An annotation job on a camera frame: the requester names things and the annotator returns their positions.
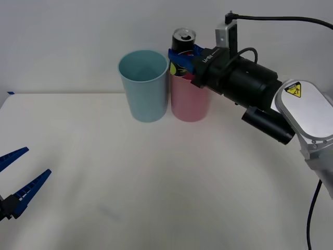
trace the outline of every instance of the yellow warning sticker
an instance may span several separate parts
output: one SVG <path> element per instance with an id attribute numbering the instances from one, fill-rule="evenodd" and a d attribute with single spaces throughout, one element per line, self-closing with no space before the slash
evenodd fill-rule
<path id="1" fill-rule="evenodd" d="M 294 83 L 291 86 L 286 87 L 285 91 L 288 92 L 289 94 L 297 96 L 298 98 L 301 98 L 302 95 L 301 83 L 300 82 Z"/>

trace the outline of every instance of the white wall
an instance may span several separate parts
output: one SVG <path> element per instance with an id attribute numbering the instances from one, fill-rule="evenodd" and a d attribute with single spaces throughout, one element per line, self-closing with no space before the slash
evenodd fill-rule
<path id="1" fill-rule="evenodd" d="M 300 15 L 333 22 L 331 0 L 2 0 L 0 88 L 14 92 L 121 91 L 125 53 L 166 52 L 175 28 L 214 46 L 214 28 L 233 10 L 243 15 Z M 333 80 L 333 32 L 309 23 L 239 22 L 239 48 L 282 78 L 327 90 Z"/>

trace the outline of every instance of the can label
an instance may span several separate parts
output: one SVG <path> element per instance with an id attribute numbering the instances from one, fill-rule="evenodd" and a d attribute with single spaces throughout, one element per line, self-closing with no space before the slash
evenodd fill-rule
<path id="1" fill-rule="evenodd" d="M 186 56 L 192 56 L 193 51 L 184 51 L 179 53 L 179 55 L 186 55 Z M 183 77 L 188 74 L 188 71 L 185 67 L 179 65 L 179 64 L 174 64 L 170 62 L 170 74 L 176 76 L 176 77 Z"/>
<path id="2" fill-rule="evenodd" d="M 196 33 L 188 28 L 176 29 L 172 36 L 172 51 L 179 55 L 193 55 Z M 185 67 L 170 62 L 170 74 L 183 77 L 188 74 Z"/>

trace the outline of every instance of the pink cup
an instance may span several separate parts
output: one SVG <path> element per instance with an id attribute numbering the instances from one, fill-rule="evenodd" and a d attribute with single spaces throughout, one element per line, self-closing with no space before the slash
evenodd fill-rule
<path id="1" fill-rule="evenodd" d="M 200 89 L 191 84 L 191 77 L 187 79 L 171 75 L 171 110 L 179 120 L 199 121 L 208 112 L 210 90 Z"/>

